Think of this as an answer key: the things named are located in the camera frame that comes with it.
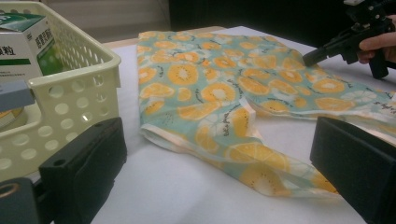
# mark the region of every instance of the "fruit pattern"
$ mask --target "fruit pattern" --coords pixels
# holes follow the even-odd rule
[[[137,62],[141,133],[265,195],[336,190],[310,164],[265,145],[256,114],[329,116],[396,134],[393,93],[305,67],[298,51],[271,36],[145,32]]]

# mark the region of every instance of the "medicine box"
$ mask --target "medicine box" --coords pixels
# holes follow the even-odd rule
[[[47,18],[0,14],[0,83],[62,72]]]

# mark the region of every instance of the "white tabletop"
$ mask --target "white tabletop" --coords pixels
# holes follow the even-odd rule
[[[246,27],[216,33],[264,35]],[[278,40],[302,54],[312,50],[282,38]],[[93,224],[365,223],[342,198],[264,196],[204,161],[168,151],[146,140],[139,134],[135,48],[128,46],[114,49],[122,58],[118,95],[128,158]],[[384,91],[396,91],[395,70],[389,69],[390,74],[384,80],[376,80],[372,78],[368,65],[347,65],[341,56],[319,65],[344,79],[356,80]],[[269,147],[310,162],[309,153],[316,125],[314,121],[257,118],[256,124]]]

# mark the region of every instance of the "light green basket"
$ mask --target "light green basket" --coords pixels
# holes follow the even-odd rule
[[[120,86],[120,57],[49,7],[35,2],[0,2],[2,11],[47,16],[67,69],[29,80],[41,116],[0,133],[0,181],[35,172],[91,125],[117,117]]]

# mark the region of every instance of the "patterned fabric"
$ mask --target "patterned fabric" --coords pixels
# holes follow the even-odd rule
[[[333,195],[310,164],[265,145],[257,115],[330,116],[396,135],[393,93],[344,81],[271,36],[146,32],[137,45],[141,133],[265,195]]]

